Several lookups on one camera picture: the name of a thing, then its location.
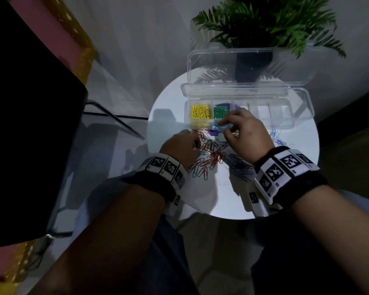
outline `black chair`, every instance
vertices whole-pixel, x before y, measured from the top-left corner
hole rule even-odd
[[[74,134],[95,101],[78,78],[0,0],[0,246],[51,230]]]

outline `clear plastic organizer box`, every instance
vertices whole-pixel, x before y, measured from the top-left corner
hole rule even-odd
[[[214,107],[245,108],[267,129],[291,129],[314,117],[309,93],[301,88],[317,72],[323,47],[307,47],[300,58],[282,48],[206,49],[188,55],[185,122],[196,130],[221,130]],[[208,105],[210,119],[192,118],[193,105]]]

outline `gray wall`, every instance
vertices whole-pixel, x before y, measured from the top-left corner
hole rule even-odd
[[[117,114],[148,116],[159,93],[186,72],[190,20],[221,0],[64,0],[98,53],[90,98]],[[347,59],[329,51],[307,84],[321,120],[369,91],[369,0],[331,0]]]

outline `pile of red paper clips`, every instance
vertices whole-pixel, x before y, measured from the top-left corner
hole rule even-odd
[[[228,147],[227,142],[217,143],[214,140],[207,140],[204,131],[196,131],[193,132],[199,134],[199,138],[202,142],[205,142],[201,147],[201,155],[207,155],[207,158],[204,157],[198,159],[195,163],[193,163],[190,168],[187,170],[188,173],[193,172],[193,177],[201,177],[204,176],[204,180],[208,180],[208,165],[210,170],[217,165],[217,163],[223,163],[226,153],[223,152],[225,148]]]

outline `plant pot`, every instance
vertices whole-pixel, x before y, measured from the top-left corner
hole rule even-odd
[[[237,83],[254,83],[263,70],[272,62],[273,52],[238,53],[235,79]]]

